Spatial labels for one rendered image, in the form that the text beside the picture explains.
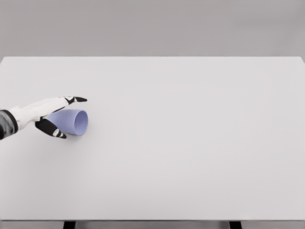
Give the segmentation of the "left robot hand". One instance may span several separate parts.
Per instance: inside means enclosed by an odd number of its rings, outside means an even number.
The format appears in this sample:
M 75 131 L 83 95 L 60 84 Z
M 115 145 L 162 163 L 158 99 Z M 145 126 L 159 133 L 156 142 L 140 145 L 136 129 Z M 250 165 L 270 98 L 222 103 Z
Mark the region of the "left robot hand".
M 31 121 L 35 123 L 35 127 L 43 133 L 61 139 L 67 136 L 51 121 L 46 119 L 50 114 L 62 110 L 72 103 L 82 103 L 88 101 L 86 98 L 78 96 L 63 96 L 40 100 L 25 107 L 30 111 Z

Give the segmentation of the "lilac plastic cup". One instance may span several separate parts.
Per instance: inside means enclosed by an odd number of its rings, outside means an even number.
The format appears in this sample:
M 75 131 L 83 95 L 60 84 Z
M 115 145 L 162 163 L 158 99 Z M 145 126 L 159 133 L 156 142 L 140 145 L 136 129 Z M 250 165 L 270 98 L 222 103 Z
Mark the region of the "lilac plastic cup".
M 47 116 L 62 132 L 71 135 L 83 135 L 89 123 L 88 114 L 84 110 L 64 109 Z

